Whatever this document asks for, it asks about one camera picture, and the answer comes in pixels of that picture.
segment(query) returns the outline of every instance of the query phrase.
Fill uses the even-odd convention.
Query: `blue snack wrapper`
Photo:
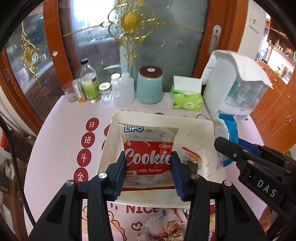
[[[234,143],[238,143],[239,136],[237,131],[237,124],[233,116],[234,115],[225,113],[212,115],[215,138],[222,136]],[[232,162],[232,159],[224,156],[221,153],[218,153],[217,170],[230,165]]]

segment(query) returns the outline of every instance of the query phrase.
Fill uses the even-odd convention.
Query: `teal ceramic jar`
[[[143,66],[137,78],[137,99],[146,104],[155,104],[163,97],[162,69],[157,66]]]

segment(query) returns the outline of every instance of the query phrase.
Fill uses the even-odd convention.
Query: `small bottle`
[[[100,89],[103,101],[109,101],[112,99],[111,84],[109,82],[100,84],[99,89]]]
[[[124,105],[129,105],[135,100],[135,82],[129,73],[123,73],[118,80],[120,100]]]
[[[120,95],[119,95],[119,84],[118,84],[119,79],[120,79],[120,74],[119,73],[111,75],[111,88],[112,88],[113,97],[115,97],[115,98],[120,97]]]
[[[80,78],[82,87],[89,102],[96,102],[101,98],[96,71],[89,65],[87,58],[81,60]]]

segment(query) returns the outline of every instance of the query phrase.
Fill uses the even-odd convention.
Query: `white towel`
[[[262,81],[265,85],[273,89],[268,75],[265,71],[249,57],[239,55],[237,52],[228,50],[215,50],[212,52],[208,64],[202,73],[202,84],[208,83],[212,71],[213,63],[216,64],[219,58],[233,59],[238,69],[239,76],[244,81]]]

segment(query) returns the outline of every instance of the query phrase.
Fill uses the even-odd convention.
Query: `white basket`
[[[225,180],[225,170],[216,171],[217,152],[214,148],[213,122],[133,111],[119,111],[113,116],[97,173],[106,171],[109,164],[117,162],[119,154],[124,150],[119,122],[140,126],[171,126],[179,128],[174,140],[173,150],[182,147],[193,151],[202,150],[198,152],[202,158],[202,168],[199,169],[198,174],[213,182],[221,183]],[[180,200],[175,189],[123,191],[116,202],[155,208],[185,208],[190,206],[189,202]]]

